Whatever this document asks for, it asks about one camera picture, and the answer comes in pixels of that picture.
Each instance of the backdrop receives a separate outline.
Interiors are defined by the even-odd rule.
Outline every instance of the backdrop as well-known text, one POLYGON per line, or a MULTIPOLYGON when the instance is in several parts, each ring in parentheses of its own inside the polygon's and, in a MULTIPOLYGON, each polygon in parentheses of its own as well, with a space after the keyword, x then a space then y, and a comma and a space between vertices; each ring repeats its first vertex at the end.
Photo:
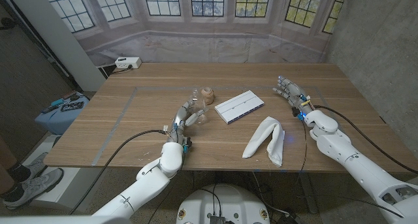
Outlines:
POLYGON ((49 0, 96 66, 318 63, 344 0, 49 0))

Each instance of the person's leg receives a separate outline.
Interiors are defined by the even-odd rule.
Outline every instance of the person's leg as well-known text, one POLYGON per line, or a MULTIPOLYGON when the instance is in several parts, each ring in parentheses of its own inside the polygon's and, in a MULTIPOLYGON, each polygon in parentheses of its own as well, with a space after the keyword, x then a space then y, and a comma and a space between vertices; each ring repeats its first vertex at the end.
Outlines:
POLYGON ((17 162, 18 160, 15 158, 15 156, 6 145, 6 142, 0 136, 0 164, 7 170, 17 162))
POLYGON ((35 175, 32 175, 31 169, 23 166, 18 162, 13 153, 10 151, 6 142, 0 136, 0 165, 10 174, 13 180, 17 182, 24 182, 32 179, 35 175))
POLYGON ((0 165, 0 197, 7 202, 19 200, 24 195, 24 189, 21 184, 16 183, 8 175, 7 170, 0 165))
POLYGON ((0 194, 6 193, 14 185, 13 178, 8 175, 6 169, 0 165, 0 194))

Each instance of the white box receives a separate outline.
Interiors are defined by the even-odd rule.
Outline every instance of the white box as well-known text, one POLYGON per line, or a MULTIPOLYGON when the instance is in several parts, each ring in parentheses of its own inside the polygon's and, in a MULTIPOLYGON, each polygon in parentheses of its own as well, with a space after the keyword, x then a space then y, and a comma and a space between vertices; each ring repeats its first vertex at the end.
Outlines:
POLYGON ((245 93, 215 106, 215 110, 223 121, 230 124, 263 105, 264 102, 251 90, 248 90, 245 93))
POLYGON ((141 58, 139 57, 118 57, 115 61, 118 69, 126 69, 129 65, 132 65, 132 69, 137 69, 141 63, 141 58))

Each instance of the white cloth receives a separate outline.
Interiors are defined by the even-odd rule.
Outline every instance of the white cloth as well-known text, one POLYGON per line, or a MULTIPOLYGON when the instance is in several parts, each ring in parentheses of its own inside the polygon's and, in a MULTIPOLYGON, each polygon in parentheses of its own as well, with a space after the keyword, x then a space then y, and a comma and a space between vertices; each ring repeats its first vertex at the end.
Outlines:
POLYGON ((249 140, 242 157, 245 159, 253 156, 261 143, 263 143, 272 132, 272 140, 267 146, 268 157, 275 165, 281 167, 281 163, 283 161, 283 141, 285 133, 281 128, 279 121, 271 118, 270 116, 260 123, 260 126, 249 140))

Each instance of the window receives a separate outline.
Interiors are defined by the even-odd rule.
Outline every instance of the window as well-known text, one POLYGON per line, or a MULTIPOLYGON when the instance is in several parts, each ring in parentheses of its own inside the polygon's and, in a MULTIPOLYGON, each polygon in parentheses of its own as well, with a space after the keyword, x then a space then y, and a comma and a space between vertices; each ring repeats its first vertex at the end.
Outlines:
POLYGON ((223 16, 224 0, 191 0, 193 16, 223 16))
POLYGON ((291 0, 287 9, 286 20, 306 27, 311 27, 321 0, 291 0))
POLYGON ((128 18, 131 14, 126 7, 125 0, 97 0, 108 22, 128 18))
POLYGON ((332 34, 334 31, 335 23, 337 22, 338 15, 341 11, 342 4, 344 0, 335 0, 334 5, 332 6, 332 10, 328 16, 328 20, 324 27, 324 32, 332 34))
POLYGON ((235 16, 264 18, 267 5, 268 0, 236 0, 235 16))
POLYGON ((72 33, 93 27, 82 0, 49 0, 72 33))
POLYGON ((146 0, 151 16, 180 16, 178 0, 146 0))

